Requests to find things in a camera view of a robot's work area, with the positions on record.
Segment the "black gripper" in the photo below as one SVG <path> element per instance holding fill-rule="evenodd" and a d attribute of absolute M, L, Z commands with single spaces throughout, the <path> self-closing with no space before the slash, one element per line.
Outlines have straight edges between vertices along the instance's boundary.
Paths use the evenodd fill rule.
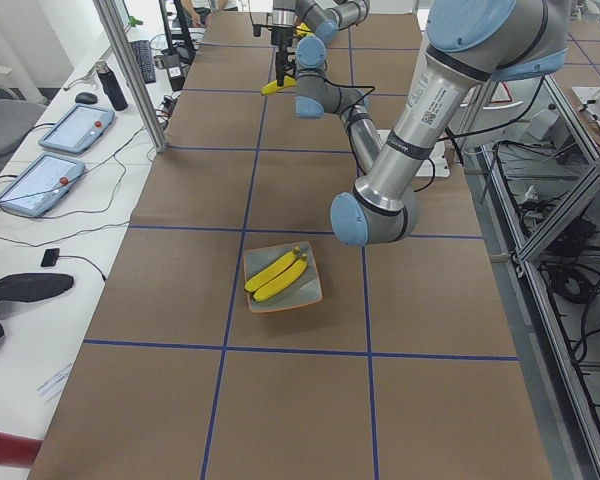
<path fill-rule="evenodd" d="M 271 27 L 271 44 L 276 51 L 276 85 L 283 86 L 286 78 L 286 65 L 292 65 L 294 60 L 290 48 L 293 43 L 294 28 L 289 25 Z"/>

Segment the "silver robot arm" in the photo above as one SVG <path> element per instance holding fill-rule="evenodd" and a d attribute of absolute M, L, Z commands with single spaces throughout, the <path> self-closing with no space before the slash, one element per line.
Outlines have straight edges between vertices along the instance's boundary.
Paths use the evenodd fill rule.
<path fill-rule="evenodd" d="M 296 35 L 296 25 L 304 24 L 323 43 L 329 44 L 340 30 L 362 23 L 370 13 L 370 1 L 336 1 L 324 9 L 314 0 L 279 0 L 272 3 L 271 44 L 275 56 L 276 85 L 282 87 L 288 72 L 295 72 L 289 49 Z"/>
<path fill-rule="evenodd" d="M 327 44 L 340 29 L 366 19 L 368 2 L 293 6 L 312 32 L 296 50 L 296 114 L 338 116 L 363 172 L 330 209 L 336 237 L 353 246 L 396 242 L 414 229 L 417 203 L 410 183 L 469 90 L 559 70 L 571 14 L 568 1 L 434 2 L 421 45 L 424 65 L 414 73 L 401 116 L 382 139 L 359 88 L 332 85 L 324 76 Z"/>

